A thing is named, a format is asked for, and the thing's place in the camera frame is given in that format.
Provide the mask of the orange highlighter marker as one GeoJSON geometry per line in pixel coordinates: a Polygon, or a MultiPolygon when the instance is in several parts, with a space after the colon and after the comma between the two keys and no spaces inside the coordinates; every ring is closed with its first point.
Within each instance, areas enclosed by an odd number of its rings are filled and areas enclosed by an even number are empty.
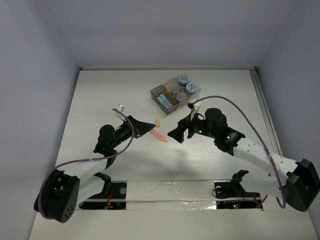
{"type": "Polygon", "coordinates": [[[168,142],[168,141],[166,140],[166,138],[165,138],[161,133],[159,133],[157,130],[155,130],[155,129],[150,130],[149,133],[151,133],[154,137],[156,137],[158,140],[160,140],[160,141],[162,141],[162,142],[165,142],[165,143],[168,142]]]}

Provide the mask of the orange marker cap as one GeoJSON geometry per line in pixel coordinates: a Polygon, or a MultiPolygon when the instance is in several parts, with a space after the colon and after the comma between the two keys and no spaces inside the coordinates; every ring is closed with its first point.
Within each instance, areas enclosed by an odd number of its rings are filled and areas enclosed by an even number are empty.
{"type": "Polygon", "coordinates": [[[160,118],[157,118],[156,120],[155,120],[155,127],[156,128],[159,128],[161,126],[161,119],[160,118]]]}

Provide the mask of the clear jar of pins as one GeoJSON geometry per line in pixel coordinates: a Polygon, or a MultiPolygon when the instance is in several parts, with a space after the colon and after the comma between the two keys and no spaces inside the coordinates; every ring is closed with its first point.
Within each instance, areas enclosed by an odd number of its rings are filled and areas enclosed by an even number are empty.
{"type": "Polygon", "coordinates": [[[183,102],[187,98],[188,98],[188,95],[185,92],[180,91],[176,94],[176,99],[179,103],[183,102]]]}
{"type": "Polygon", "coordinates": [[[169,88],[169,93],[170,93],[170,96],[172,98],[174,98],[179,92],[180,92],[180,87],[178,85],[172,85],[170,86],[169,88]]]}

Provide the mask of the green highlighter marker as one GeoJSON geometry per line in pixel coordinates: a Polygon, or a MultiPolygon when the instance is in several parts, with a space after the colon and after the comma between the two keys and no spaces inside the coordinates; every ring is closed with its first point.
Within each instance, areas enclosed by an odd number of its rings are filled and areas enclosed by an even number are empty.
{"type": "Polygon", "coordinates": [[[157,101],[163,106],[163,107],[165,107],[165,105],[164,105],[164,102],[163,102],[163,100],[158,96],[157,98],[157,101]]]}

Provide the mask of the blue marker cap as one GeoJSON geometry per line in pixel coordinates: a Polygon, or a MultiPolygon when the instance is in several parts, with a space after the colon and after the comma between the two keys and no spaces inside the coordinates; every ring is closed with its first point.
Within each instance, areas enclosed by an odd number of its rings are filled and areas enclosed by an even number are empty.
{"type": "Polygon", "coordinates": [[[159,97],[160,97],[163,101],[167,100],[167,98],[166,98],[163,94],[160,94],[159,97]]]}

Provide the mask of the blue highlighter marker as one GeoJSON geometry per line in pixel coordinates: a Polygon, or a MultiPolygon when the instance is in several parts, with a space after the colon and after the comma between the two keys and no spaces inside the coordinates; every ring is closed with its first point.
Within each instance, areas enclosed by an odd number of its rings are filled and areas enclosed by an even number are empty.
{"type": "Polygon", "coordinates": [[[167,109],[170,109],[173,107],[173,105],[170,103],[170,101],[167,99],[165,101],[163,101],[164,103],[164,106],[167,108],[167,109]]]}

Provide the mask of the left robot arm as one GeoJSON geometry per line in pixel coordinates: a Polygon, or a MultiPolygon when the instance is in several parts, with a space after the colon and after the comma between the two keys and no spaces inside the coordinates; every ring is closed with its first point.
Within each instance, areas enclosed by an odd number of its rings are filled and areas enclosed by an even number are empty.
{"type": "Polygon", "coordinates": [[[48,220],[67,222],[77,207],[95,195],[104,198],[111,191],[111,177],[103,171],[115,161],[116,147],[126,140],[138,139],[155,128],[155,124],[136,120],[129,115],[114,128],[103,125],[99,130],[94,153],[98,158],[72,160],[57,165],[45,177],[33,209],[48,220]]]}

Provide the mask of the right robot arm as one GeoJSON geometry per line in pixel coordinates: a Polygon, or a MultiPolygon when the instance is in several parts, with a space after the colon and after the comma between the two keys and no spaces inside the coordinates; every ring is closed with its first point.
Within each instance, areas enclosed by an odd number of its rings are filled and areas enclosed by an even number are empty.
{"type": "Polygon", "coordinates": [[[218,199],[243,198],[256,192],[281,198],[293,209],[306,212],[320,192],[320,178],[311,161],[297,161],[267,151],[229,127],[226,116],[218,108],[209,108],[204,115],[192,111],[167,135],[181,144],[185,131],[188,139],[195,134],[212,138],[220,151],[265,172],[261,180],[254,180],[248,170],[239,170],[229,181],[216,183],[212,193],[218,199]]]}

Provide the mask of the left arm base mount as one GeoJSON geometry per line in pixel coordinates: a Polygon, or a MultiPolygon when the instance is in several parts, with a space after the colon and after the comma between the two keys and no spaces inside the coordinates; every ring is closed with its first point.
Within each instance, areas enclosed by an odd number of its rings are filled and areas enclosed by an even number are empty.
{"type": "Polygon", "coordinates": [[[126,181],[98,172],[80,187],[77,204],[81,210],[125,210],[126,196],[126,181]]]}

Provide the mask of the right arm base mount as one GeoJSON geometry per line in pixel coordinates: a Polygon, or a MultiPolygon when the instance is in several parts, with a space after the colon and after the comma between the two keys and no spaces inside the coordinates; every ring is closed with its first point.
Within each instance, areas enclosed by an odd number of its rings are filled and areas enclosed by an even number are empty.
{"type": "Polygon", "coordinates": [[[217,210],[263,209],[261,195],[247,192],[241,186],[243,177],[248,173],[247,170],[240,170],[231,180],[214,183],[211,194],[216,198],[217,210]]]}

